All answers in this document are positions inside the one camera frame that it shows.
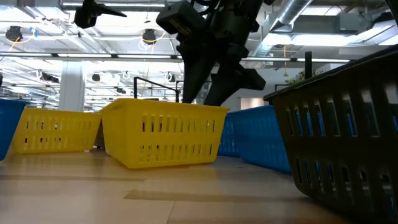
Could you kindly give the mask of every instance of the white pillar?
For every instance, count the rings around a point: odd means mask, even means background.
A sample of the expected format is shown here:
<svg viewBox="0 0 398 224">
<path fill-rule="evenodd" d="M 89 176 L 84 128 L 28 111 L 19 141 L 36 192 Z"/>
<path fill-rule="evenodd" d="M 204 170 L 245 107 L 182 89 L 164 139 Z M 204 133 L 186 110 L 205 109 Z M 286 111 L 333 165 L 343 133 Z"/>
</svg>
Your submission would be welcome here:
<svg viewBox="0 0 398 224">
<path fill-rule="evenodd" d="M 83 111 L 86 73 L 81 62 L 64 62 L 61 76 L 60 110 Z"/>
</svg>

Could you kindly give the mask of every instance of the blue basket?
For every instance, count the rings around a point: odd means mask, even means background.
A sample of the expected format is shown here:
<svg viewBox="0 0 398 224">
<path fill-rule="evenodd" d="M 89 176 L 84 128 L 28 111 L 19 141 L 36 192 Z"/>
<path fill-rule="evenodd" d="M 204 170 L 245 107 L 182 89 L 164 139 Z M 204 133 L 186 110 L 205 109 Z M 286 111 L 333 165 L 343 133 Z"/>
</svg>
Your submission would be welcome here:
<svg viewBox="0 0 398 224">
<path fill-rule="evenodd" d="M 239 157 L 238 148 L 235 147 L 234 143 L 234 126 L 228 115 L 225 118 L 223 135 L 221 137 L 220 147 L 218 148 L 218 155 Z"/>
<path fill-rule="evenodd" d="M 232 112 L 234 146 L 251 164 L 291 173 L 273 106 Z"/>
<path fill-rule="evenodd" d="M 0 161 L 6 158 L 26 104 L 24 101 L 0 100 Z"/>
</svg>

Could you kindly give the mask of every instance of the ceiling pipe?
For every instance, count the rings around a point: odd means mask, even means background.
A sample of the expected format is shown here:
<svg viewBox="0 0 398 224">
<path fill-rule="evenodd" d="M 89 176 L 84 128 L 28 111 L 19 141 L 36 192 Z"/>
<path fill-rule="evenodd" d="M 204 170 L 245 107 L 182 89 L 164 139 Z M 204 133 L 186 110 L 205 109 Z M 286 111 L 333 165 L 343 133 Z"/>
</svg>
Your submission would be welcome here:
<svg viewBox="0 0 398 224">
<path fill-rule="evenodd" d="M 291 26 L 292 28 L 293 23 L 312 1 L 313 0 L 285 0 L 278 12 L 267 16 L 262 27 L 263 40 L 268 33 L 273 30 L 284 26 Z M 267 43 L 263 43 L 262 41 L 252 53 L 253 57 L 265 57 L 272 49 L 272 45 L 267 45 Z"/>
</svg>

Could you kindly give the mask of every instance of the floor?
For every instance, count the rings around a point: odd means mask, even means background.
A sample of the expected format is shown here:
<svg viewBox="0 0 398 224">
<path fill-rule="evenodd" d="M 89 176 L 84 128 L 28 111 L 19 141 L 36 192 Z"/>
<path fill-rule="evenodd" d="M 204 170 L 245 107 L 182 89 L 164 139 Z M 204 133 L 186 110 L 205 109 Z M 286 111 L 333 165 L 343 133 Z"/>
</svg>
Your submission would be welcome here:
<svg viewBox="0 0 398 224">
<path fill-rule="evenodd" d="M 219 157 L 214 164 L 128 170 L 103 151 L 0 162 L 0 223 L 349 223 L 288 175 Z"/>
</svg>

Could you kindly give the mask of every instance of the yellow basket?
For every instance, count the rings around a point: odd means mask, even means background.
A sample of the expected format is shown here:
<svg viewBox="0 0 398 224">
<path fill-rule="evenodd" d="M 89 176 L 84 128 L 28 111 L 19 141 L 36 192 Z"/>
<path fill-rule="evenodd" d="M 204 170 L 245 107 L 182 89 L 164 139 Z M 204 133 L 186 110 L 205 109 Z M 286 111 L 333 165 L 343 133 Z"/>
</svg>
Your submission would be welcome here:
<svg viewBox="0 0 398 224">
<path fill-rule="evenodd" d="M 118 99 L 101 111 L 106 152 L 131 169 L 213 162 L 227 111 Z"/>
<path fill-rule="evenodd" d="M 12 148 L 18 154 L 89 151 L 100 121 L 95 113 L 26 108 Z"/>
</svg>

